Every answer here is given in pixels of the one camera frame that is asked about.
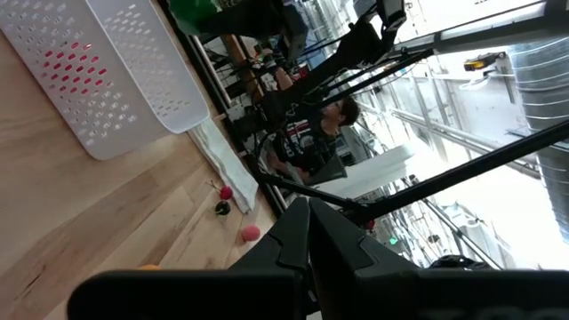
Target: black metal frame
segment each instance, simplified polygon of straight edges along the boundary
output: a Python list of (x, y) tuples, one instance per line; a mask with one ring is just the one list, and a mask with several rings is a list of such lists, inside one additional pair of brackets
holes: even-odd
[[(225, 99), (225, 95), (223, 94), (224, 89), (219, 86), (218, 82), (216, 81), (216, 75), (209, 68), (206, 57), (202, 55), (199, 49), (199, 41), (193, 36), (186, 36), (178, 28), (176, 20), (168, 9), (168, 0), (157, 0), (157, 2), (160, 5), (160, 8), (162, 9), (165, 17), (168, 19), (168, 22), (170, 23), (172, 29), (174, 30), (176, 37), (180, 41), (184, 52), (188, 55), (188, 58), (196, 70), (202, 84), (204, 85), (207, 94), (212, 100), (213, 105), (220, 114), (224, 114), (230, 108), (229, 101)], [(238, 138), (234, 125), (228, 119), (224, 119), (222, 122), (223, 126), (228, 131), (229, 137), (231, 137), (231, 142), (235, 148), (238, 151), (243, 151), (243, 142)], [(245, 156), (244, 160), (250, 169), (252, 167), (257, 168), (257, 161), (254, 156)], [(262, 181), (258, 182), (260, 191), (267, 198), (268, 205), (270, 206), (271, 210), (277, 217), (280, 217), (286, 210), (285, 204), (279, 200), (279, 196), (276, 194), (276, 191), (272, 188), (272, 186)]]
[[(200, 78), (202, 79), (206, 90), (210, 94), (212, 101), (218, 111), (220, 113), (225, 112), (228, 108), (228, 102), (224, 100), (224, 95), (220, 90), (217, 82), (215, 81), (214, 76), (211, 73), (211, 70), (207, 67), (206, 61), (204, 61), (204, 57), (201, 55), (199, 51), (198, 44), (193, 37), (187, 37), (178, 30), (176, 23), (167, 9), (167, 0), (158, 0), (164, 14), (168, 18), (169, 22), (172, 24), (172, 27), (176, 30), (176, 36), (180, 39), (184, 50), (190, 57), (190, 60), (194, 64), (196, 71), (198, 72)], [(557, 30), (557, 32), (549, 32), (547, 33), (548, 36), (556, 36), (562, 33), (563, 25), (566, 23), (561, 23), (563, 18), (567, 18), (569, 16), (568, 12), (555, 12), (552, 10), (547, 10), (547, 8), (557, 8), (560, 3), (565, 3), (561, 0), (547, 0), (545, 2), (540, 2), (546, 4), (546, 12), (540, 17), (533, 17), (528, 21), (522, 21), (517, 23), (517, 26), (523, 28), (524, 30), (524, 40), (523, 41), (532, 41), (536, 38), (540, 38), (544, 36), (546, 33), (543, 32), (536, 32), (536, 29), (544, 29), (550, 28), (551, 30)], [(509, 41), (505, 41), (503, 39), (503, 35), (507, 35), (508, 33), (511, 34), (513, 28), (512, 26), (507, 26), (504, 28), (490, 28), (484, 29), (482, 31), (477, 31), (473, 37), (479, 39), (480, 36), (487, 36), (490, 32), (496, 33), (498, 36), (492, 37), (492, 40), (496, 40), (499, 38), (501, 44), (503, 43), (512, 43), (516, 41), (520, 41), (519, 37), (513, 37)], [(341, 92), (334, 97), (331, 97), (327, 100), (318, 103), (318, 105), (325, 106), (331, 102), (335, 102), (336, 100), (342, 99), (344, 97), (349, 96), (353, 92), (357, 92), (358, 90), (365, 88), (366, 86), (377, 82), (378, 80), (390, 76), (400, 70), (401, 68), (405, 68), (413, 63), (418, 62), (419, 60), (425, 59), (431, 56), (434, 51), (430, 49), (429, 46), (436, 47), (439, 52), (450, 52), (451, 46), (455, 48), (456, 46), (461, 46), (464, 50), (470, 49), (472, 42), (474, 40), (468, 40), (465, 36), (459, 36), (454, 38), (453, 40), (441, 40), (443, 38), (444, 32), (448, 33), (448, 30), (444, 30), (433, 35), (425, 36), (420, 39), (419, 42), (417, 40), (412, 40), (411, 42), (398, 44), (396, 46), (396, 50), (390, 56), (392, 57), (399, 57), (399, 59), (403, 58), (404, 60), (400, 61), (398, 65), (374, 76), (368, 80), (363, 81), (361, 84), (349, 88), (345, 92)], [(484, 44), (493, 44), (490, 41), (485, 41)], [(236, 130), (233, 124), (226, 119), (224, 121), (224, 125), (226, 126), (233, 143), (236, 145), (238, 149), (243, 150), (243, 144), (241, 140), (235, 135)], [(245, 161), (247, 162), (249, 168), (251, 169), (254, 178), (260, 183), (261, 190), (271, 203), (271, 208), (275, 211), (275, 215), (277, 217), (284, 212), (284, 204), (282, 204), (278, 200), (278, 196), (275, 195), (275, 190), (270, 187), (270, 185), (278, 186), (281, 188), (286, 188), (293, 192), (301, 193), (306, 196), (313, 196), (318, 197), (330, 204), (336, 204), (346, 209), (351, 209), (353, 214), (349, 216), (349, 218), (356, 224), (364, 224), (369, 220), (373, 220), (389, 214), (396, 209), (402, 208), (409, 204), (412, 204), (416, 201), (419, 201), (423, 198), (428, 196), (432, 196), (435, 193), (443, 191), (449, 187), (452, 187), (456, 184), (459, 184), (465, 180), (471, 179), (480, 175), (485, 172), (489, 172), (499, 166), (512, 162), (519, 157), (526, 156), (533, 152), (539, 151), (543, 148), (546, 148), (550, 145), (555, 144), (558, 141), (567, 139), (569, 137), (569, 121), (563, 122), (561, 124), (555, 125), (547, 130), (535, 133), (532, 136), (527, 138), (521, 139), (517, 142), (509, 144), (503, 148), (494, 150), (493, 152), (480, 156), (479, 158), (463, 164), (459, 167), (456, 167), (452, 170), (447, 172), (441, 173), (436, 177), (433, 177), (429, 180), (425, 180), (419, 184), (416, 184), (408, 189), (404, 189), (393, 196), (387, 196), (381, 199), (378, 202), (372, 204), (360, 204), (351, 199), (344, 199), (335, 195), (327, 194), (325, 192), (319, 191), (314, 188), (308, 188), (306, 186), (290, 182), (287, 180), (282, 180), (278, 177), (262, 173), (259, 170), (258, 163), (256, 159), (252, 156), (248, 156)]]
[[(540, 0), (395, 44), (390, 58), (435, 48), (436, 54), (520, 44), (567, 36), (566, 0)], [(508, 14), (509, 18), (496, 20)]]

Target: red ball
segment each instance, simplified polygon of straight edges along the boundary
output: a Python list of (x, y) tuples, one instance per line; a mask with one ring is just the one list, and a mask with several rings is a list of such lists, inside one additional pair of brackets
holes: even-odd
[(223, 200), (229, 200), (233, 197), (233, 190), (229, 186), (221, 188), (220, 198)]
[(368, 230), (373, 230), (375, 227), (375, 220), (371, 220), (365, 224), (365, 228)]
[(254, 225), (247, 226), (241, 230), (241, 237), (247, 242), (255, 241), (260, 237), (260, 229)]

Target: black bar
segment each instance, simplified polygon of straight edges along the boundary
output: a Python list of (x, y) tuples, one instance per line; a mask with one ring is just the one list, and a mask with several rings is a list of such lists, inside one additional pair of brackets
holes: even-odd
[(423, 59), (427, 59), (428, 57), (430, 57), (432, 55), (433, 55), (433, 51), (428, 49), (428, 50), (425, 50), (424, 52), (420, 52), (420, 53), (417, 53), (413, 56), (410, 56), (409, 58), (398, 62), (395, 66), (392, 66), (391, 68), (389, 68), (387, 70), (384, 70), (380, 74), (372, 76), (371, 78), (361, 82), (360, 84), (354, 85), (353, 87), (351, 87), (351, 88), (349, 88), (343, 92), (340, 92), (338, 94), (335, 94), (334, 96), (332, 96), (332, 97), (330, 97), (324, 101), (318, 102), (312, 108), (325, 108), (326, 106), (330, 105), (331, 103), (342, 100), (342, 99), (348, 97), (350, 94), (357, 92), (360, 89), (363, 89), (370, 84), (374, 84), (374, 83), (380, 81), (381, 79), (383, 79), (387, 76), (391, 76), (391, 75), (395, 74), (397, 71), (401, 70), (402, 68), (409, 67), (412, 64), (417, 63)]
[(283, 180), (281, 178), (278, 178), (277, 176), (273, 176), (273, 175), (261, 173), (261, 172), (257, 172), (257, 174), (255, 174), (255, 176), (256, 176), (255, 178), (258, 181), (263, 181), (263, 182), (271, 184), (273, 186), (285, 188), (287, 190), (291, 190), (292, 192), (296, 192), (296, 193), (304, 195), (304, 196), (317, 197), (319, 199), (326, 201), (329, 204), (336, 204), (336, 205), (341, 206), (342, 208), (356, 209), (356, 210), (368, 209), (366, 205), (359, 204), (356, 201), (345, 199), (345, 198), (335, 196), (335, 195), (331, 195), (329, 193), (320, 191), (318, 189), (306, 187), (306, 186), (303, 186), (303, 185), (298, 184), (298, 183), (294, 183), (294, 182), (289, 181), (289, 180)]
[(522, 156), (539, 151), (558, 141), (565, 140), (567, 137), (569, 137), (569, 120), (537, 132), (527, 138), (510, 143), (489, 154), (480, 156), (468, 163), (399, 191), (393, 196), (388, 196), (372, 204), (369, 210), (356, 212), (350, 219), (356, 224), (363, 224), (367, 221), (377, 219), (399, 208), (403, 208), (463, 181), (474, 178), (477, 175), (489, 172)]
[(320, 49), (323, 49), (323, 48), (327, 47), (327, 46), (330, 45), (330, 44), (335, 44), (335, 43), (339, 42), (340, 40), (341, 40), (341, 37), (339, 37), (338, 39), (332, 40), (332, 41), (330, 41), (330, 42), (327, 42), (327, 43), (325, 43), (325, 44), (321, 44), (321, 45), (319, 45), (319, 46), (316, 47), (316, 48), (308, 49), (308, 50), (306, 50), (305, 52), (302, 53), (301, 57), (303, 57), (303, 56), (305, 56), (305, 55), (307, 55), (307, 54), (310, 54), (310, 53), (312, 53), (312, 52), (316, 52), (316, 51), (318, 51), (318, 50), (320, 50)]
[(252, 176), (259, 183), (260, 191), (267, 198), (268, 204), (273, 210), (273, 213), (275, 214), (276, 218), (277, 219), (280, 218), (281, 215), (283, 215), (283, 213), (285, 213), (286, 211), (286, 204), (283, 204), (280, 201), (280, 197), (276, 194), (276, 192), (278, 191), (274, 190), (272, 185), (259, 180), (259, 178), (257, 177), (259, 172), (259, 162), (257, 161), (257, 158), (252, 155), (247, 155), (243, 157), (243, 160), (249, 167)]
[(308, 47), (304, 48), (304, 50), (310, 50), (312, 48), (315, 48), (317, 45), (321, 44), (322, 42), (328, 40), (328, 38), (324, 38), (324, 39), (320, 39), (318, 41), (316, 41), (315, 43), (309, 45)]
[(198, 39), (199, 39), (199, 42), (202, 44), (209, 44), (216, 37), (218, 37), (218, 35), (205, 33), (205, 34), (199, 35)]
[(336, 88), (340, 88), (340, 87), (343, 86), (344, 84), (347, 84), (348, 82), (350, 82), (350, 81), (352, 81), (352, 80), (356, 80), (356, 79), (358, 79), (360, 76), (362, 76), (362, 75), (364, 75), (364, 74), (366, 74), (366, 73), (368, 73), (368, 72), (374, 71), (376, 68), (379, 68), (381, 65), (382, 65), (382, 64), (378, 64), (377, 66), (373, 66), (373, 67), (366, 68), (366, 69), (361, 70), (361, 71), (359, 71), (358, 73), (356, 73), (356, 74), (354, 74), (354, 75), (352, 75), (352, 76), (349, 76), (349, 77), (347, 77), (347, 78), (345, 78), (345, 79), (343, 79), (343, 80), (341, 80), (341, 81), (339, 81), (339, 82), (337, 82), (337, 83), (335, 83), (335, 84), (331, 84), (330, 86), (328, 86), (328, 87), (326, 88), (326, 92), (331, 92), (332, 90), (334, 90), (334, 89), (336, 89)]
[[(528, 11), (531, 11), (532, 7), (540, 9), (543, 5), (545, 5), (544, 12)], [(433, 49), (437, 54), (464, 52), (567, 36), (569, 34), (569, 11), (565, 7), (566, 0), (536, 1), (395, 44), (389, 57), (399, 56), (402, 52), (413, 53), (425, 49)], [(517, 12), (523, 19), (516, 17)], [(500, 16), (507, 19), (498, 23)]]

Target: person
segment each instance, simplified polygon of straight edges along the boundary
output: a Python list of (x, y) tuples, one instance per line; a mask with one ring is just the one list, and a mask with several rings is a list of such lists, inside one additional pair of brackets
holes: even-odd
[[(293, 85), (293, 80), (282, 68), (276, 71), (275, 78), (281, 90)], [(307, 181), (335, 155), (336, 136), (340, 133), (340, 128), (354, 124), (360, 109), (352, 97), (347, 97), (322, 110), (304, 107), (302, 111), (302, 119), (286, 126), (284, 134), (288, 139), (277, 135), (272, 140), (267, 162), (287, 179), (290, 179), (290, 169), (295, 170), (303, 181)], [(286, 163), (290, 163), (293, 168), (287, 167)]]

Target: machine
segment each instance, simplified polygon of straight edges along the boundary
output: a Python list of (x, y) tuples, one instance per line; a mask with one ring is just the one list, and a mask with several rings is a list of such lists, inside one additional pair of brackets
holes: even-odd
[(566, 319), (561, 271), (422, 269), (322, 200), (295, 200), (228, 270), (111, 271), (73, 292), (69, 320)]
[[(291, 110), (307, 99), (321, 96), (323, 100), (305, 108), (325, 106), (436, 52), (527, 42), (566, 35), (569, 30), (567, 2), (547, 0), (393, 44), (397, 28), (405, 21), (402, 5), (403, 1), (378, 1), (370, 14), (377, 12), (383, 19), (386, 27), (381, 38), (362, 19), (341, 39), (338, 52), (310, 76), (289, 90), (266, 95), (252, 113), (229, 113), (230, 131), (242, 134), (241, 139), (263, 130), (277, 131)], [(359, 44), (367, 37), (372, 39), (369, 44)], [(394, 64), (339, 96), (325, 98), (330, 88), (326, 84), (342, 70), (366, 72), (386, 63)], [(277, 108), (268, 109), (268, 104)], [(257, 180), (312, 198), (295, 200), (229, 270), (104, 273), (74, 291), (68, 317), (304, 319), (321, 310), (326, 320), (569, 318), (569, 301), (555, 289), (569, 284), (566, 272), (479, 270), (480, 266), (462, 258), (458, 263), (443, 259), (421, 269), (357, 226), (568, 136), (569, 122), (555, 125), (369, 204), (281, 180), (261, 172), (257, 159), (249, 156)], [(352, 213), (345, 217), (326, 203)], [(472, 271), (465, 271), (463, 264)]]
[[(242, 2), (241, 4), (244, 7), (252, 4), (261, 5), (256, 2), (249, 4)], [(269, 4), (272, 5), (271, 8), (275, 12), (277, 10), (275, 9), (277, 8), (275, 2), (269, 2)], [(379, 15), (383, 22), (383, 29), (380, 35), (377, 34), (369, 23), (369, 20), (374, 15)], [(280, 21), (283, 24), (288, 23), (288, 20)], [(228, 109), (227, 115), (231, 120), (233, 132), (241, 140), (246, 140), (255, 133), (263, 131), (278, 134), (287, 121), (294, 118), (295, 110), (325, 107), (376, 83), (382, 78), (393, 75), (403, 68), (410, 67), (433, 54), (460, 52), (566, 35), (567, 25), (569, 24), (569, 11), (567, 11), (566, 1), (542, 0), (454, 28), (394, 44), (397, 30), (404, 22), (404, 1), (378, 0), (355, 24), (350, 25), (350, 31), (339, 40), (340, 46), (337, 52), (292, 87), (284, 91), (264, 92), (263, 99), (256, 103), (253, 108), (248, 108), (248, 112), (245, 108), (240, 107)], [(251, 28), (255, 29), (255, 32), (259, 35), (271, 33), (261, 32), (262, 30), (259, 30), (261, 27), (262, 24)], [(348, 81), (387, 65), (389, 67), (384, 68), (378, 75), (372, 76), (332, 97), (328, 97), (332, 90), (339, 88)], [(336, 76), (348, 69), (358, 69), (360, 71), (337, 84), (329, 84)], [(298, 183), (298, 181), (283, 180), (277, 176), (262, 172), (258, 168), (256, 159), (258, 155), (255, 155), (254, 151), (250, 150), (254, 156), (250, 157), (248, 161), (255, 178), (259, 182), (265, 182), (302, 195), (323, 199), (330, 204), (336, 204), (353, 212), (349, 218), (356, 224), (362, 225), (367, 221), (389, 214), (424, 197), (432, 196), (464, 180), (476, 177), (478, 174), (488, 172), (521, 156), (528, 155), (557, 141), (566, 139), (569, 136), (568, 132), (569, 122), (559, 124), (481, 156), (449, 172), (425, 180), (393, 196), (369, 204), (340, 198), (304, 186)]]

